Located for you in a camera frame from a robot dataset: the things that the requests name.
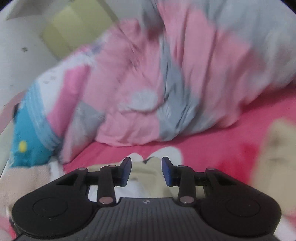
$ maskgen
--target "beige cloth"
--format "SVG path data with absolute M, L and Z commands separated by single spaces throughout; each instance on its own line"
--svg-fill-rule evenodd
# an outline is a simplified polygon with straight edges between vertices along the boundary
M 106 165 L 117 165 L 120 163 L 94 165 L 88 167 L 90 172 L 100 170 L 101 167 Z M 160 198 L 160 197 L 178 197 L 179 187 L 168 187 L 165 183 L 163 173 L 161 170 L 161 160 L 157 157 L 149 159 L 147 164 L 143 162 L 132 162 L 132 170 L 129 180 L 137 180 L 141 183 L 145 190 L 150 194 L 147 198 Z M 196 187 L 197 198 L 204 197 L 202 186 Z
M 48 165 L 31 168 L 8 168 L 0 178 L 0 210 L 11 212 L 14 203 L 19 198 L 49 182 Z
M 283 214 L 289 215 L 296 210 L 296 126 L 285 120 L 272 124 L 252 185 L 273 197 Z

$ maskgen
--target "yellow dot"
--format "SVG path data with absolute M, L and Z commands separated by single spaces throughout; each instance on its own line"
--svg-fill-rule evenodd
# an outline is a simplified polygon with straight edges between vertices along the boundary
M 26 141 L 21 141 L 19 143 L 19 152 L 24 153 L 27 151 L 27 142 Z

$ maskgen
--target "ribbed gray panel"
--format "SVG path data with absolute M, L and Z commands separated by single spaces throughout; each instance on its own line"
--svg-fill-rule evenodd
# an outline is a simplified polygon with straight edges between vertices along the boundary
M 79 232 L 56 241 L 277 241 L 268 235 L 240 239 L 206 225 L 192 208 L 176 205 L 171 198 L 123 198 L 113 208 L 102 208 Z M 39 241 L 21 236 L 17 241 Z

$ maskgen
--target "yellow panel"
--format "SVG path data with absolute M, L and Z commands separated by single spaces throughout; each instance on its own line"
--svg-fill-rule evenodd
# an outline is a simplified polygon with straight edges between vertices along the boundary
M 89 44 L 96 39 L 96 35 L 73 11 L 70 6 L 63 9 L 52 21 L 71 50 L 81 45 Z
M 76 0 L 71 7 L 96 37 L 112 24 L 110 16 L 97 0 Z
M 70 54 L 71 50 L 67 42 L 52 24 L 49 24 L 45 28 L 41 37 L 52 53 L 58 58 L 64 58 Z

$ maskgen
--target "pink bed sheet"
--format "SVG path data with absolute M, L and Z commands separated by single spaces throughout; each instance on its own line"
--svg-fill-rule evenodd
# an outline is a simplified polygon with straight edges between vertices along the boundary
M 64 165 L 64 170 L 68 173 L 79 167 L 118 162 L 131 153 L 138 153 L 145 159 L 161 148 L 173 146 L 182 153 L 184 165 L 195 171 L 214 167 L 249 183 L 263 138 L 270 124 L 278 118 L 296 122 L 294 86 L 260 96 L 244 109 L 240 120 L 227 129 L 212 128 L 190 137 L 133 147 L 111 147 L 94 142 L 74 161 Z

